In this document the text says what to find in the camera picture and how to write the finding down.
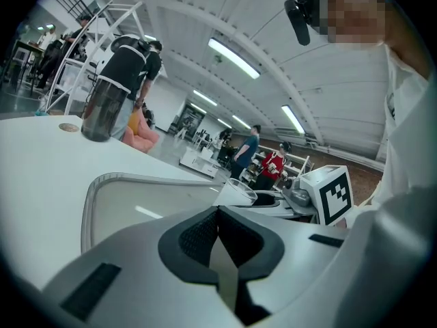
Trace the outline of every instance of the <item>pink chair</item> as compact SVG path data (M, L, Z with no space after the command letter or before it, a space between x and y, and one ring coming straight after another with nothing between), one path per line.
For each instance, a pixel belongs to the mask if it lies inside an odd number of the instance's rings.
M136 126L138 127L138 133L134 135L132 128ZM136 113L132 114L123 136L123 142L137 150L147 153L155 146L158 140L159 135L150 130L145 121L143 111L139 109Z

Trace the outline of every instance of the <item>black water bottle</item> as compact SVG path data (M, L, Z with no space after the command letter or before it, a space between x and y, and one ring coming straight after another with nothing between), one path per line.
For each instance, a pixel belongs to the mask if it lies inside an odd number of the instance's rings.
M143 69L150 46L147 42L124 37L108 64L97 77L82 123L82 134L92 141L106 141L130 89Z

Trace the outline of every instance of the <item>table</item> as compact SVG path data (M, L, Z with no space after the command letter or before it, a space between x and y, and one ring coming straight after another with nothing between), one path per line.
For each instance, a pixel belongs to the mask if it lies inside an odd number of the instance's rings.
M90 184L109 172L206 181L126 144L98 143L59 124L76 116L0 121L0 236L12 270L41 289L81 254L81 223Z
M34 46L26 44L26 43L24 43L24 42L22 42L20 40L17 40L15 42L14 50L12 51L11 58L8 60L8 64L5 67L6 70L10 67L10 64L12 63L12 60L14 59L15 54L16 54L18 48L22 48L22 49L30 51L31 53L35 53L36 54L35 60L34 60L34 63L33 63L34 65L38 64L39 58L41 57L41 55L44 52L44 50L42 50L42 49L40 49L38 47L34 47ZM6 71L3 72L2 79L1 79L2 82L3 82L3 77L5 76L5 74L6 74ZM20 78L22 79L23 76L24 76L24 71L21 71L20 74L18 74L16 76L16 83L15 84L13 84L15 82L15 81L13 81L13 78L15 78L15 77L11 76L11 85L15 85L15 87L16 87L18 85L18 80L20 80ZM32 94L33 94L33 84L35 83L35 76L36 76L36 67L34 66L33 67L32 82L31 82L31 87L30 87L30 97L32 97Z
M220 164L212 158L205 158L193 148L186 148L185 154L179 160L180 165L189 167L211 178L214 178L219 170Z

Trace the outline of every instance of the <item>red shirt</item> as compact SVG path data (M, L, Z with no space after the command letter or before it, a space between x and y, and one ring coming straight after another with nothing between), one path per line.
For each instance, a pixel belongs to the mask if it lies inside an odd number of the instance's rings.
M285 159L280 157L276 153L276 157L270 160L273 154L274 152L269 153L268 156L264 158L264 160L261 162L261 165L264 168L261 174L267 176L268 178L276 180L284 168ZM276 165L275 169L279 172L278 174L271 174L268 171L268 165L271 163L274 163Z

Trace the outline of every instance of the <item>white cart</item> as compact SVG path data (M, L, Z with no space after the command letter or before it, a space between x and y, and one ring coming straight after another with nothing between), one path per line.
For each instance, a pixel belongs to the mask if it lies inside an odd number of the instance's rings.
M220 164L212 158L206 158L192 148L187 147L185 154L179 160L179 164L189 167L197 172L214 178L219 170Z

